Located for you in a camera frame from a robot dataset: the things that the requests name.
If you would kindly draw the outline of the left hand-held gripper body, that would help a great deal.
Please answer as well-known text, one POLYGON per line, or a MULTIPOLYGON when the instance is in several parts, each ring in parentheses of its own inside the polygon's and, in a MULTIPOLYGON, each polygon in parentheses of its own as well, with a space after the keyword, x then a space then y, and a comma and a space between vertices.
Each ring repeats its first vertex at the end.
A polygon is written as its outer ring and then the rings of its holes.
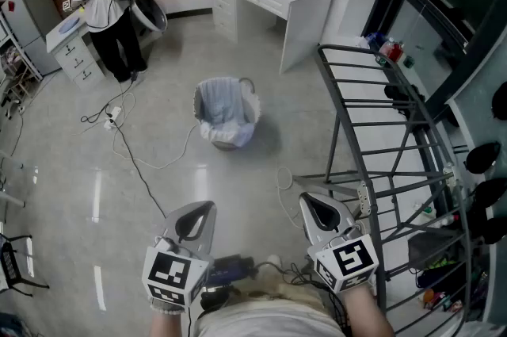
POLYGON ((200 257, 169 237, 157 236, 147 248, 142 282, 149 297, 189 307, 208 280, 213 257, 200 257))

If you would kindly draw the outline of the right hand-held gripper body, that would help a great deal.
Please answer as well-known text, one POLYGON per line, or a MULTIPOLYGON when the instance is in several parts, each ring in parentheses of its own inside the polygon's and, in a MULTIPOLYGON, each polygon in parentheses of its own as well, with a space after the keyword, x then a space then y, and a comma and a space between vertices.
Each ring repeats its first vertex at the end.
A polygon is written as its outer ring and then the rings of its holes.
POLYGON ((372 238, 352 227, 340 235, 316 243, 307 249, 314 271, 332 293, 343 293, 367 283, 379 260, 372 238))

